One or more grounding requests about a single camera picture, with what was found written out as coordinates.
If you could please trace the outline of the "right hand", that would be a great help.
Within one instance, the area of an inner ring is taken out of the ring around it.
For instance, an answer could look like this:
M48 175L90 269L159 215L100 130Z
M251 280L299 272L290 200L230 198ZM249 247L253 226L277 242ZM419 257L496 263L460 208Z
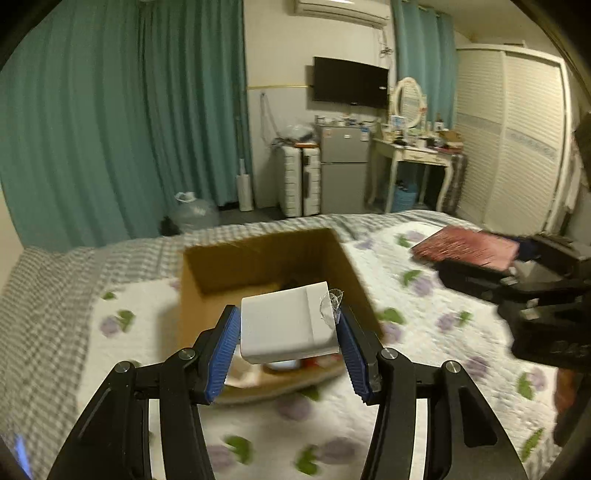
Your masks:
M566 369L557 370L554 404L558 414L563 414L573 406L577 398L578 384L577 372Z

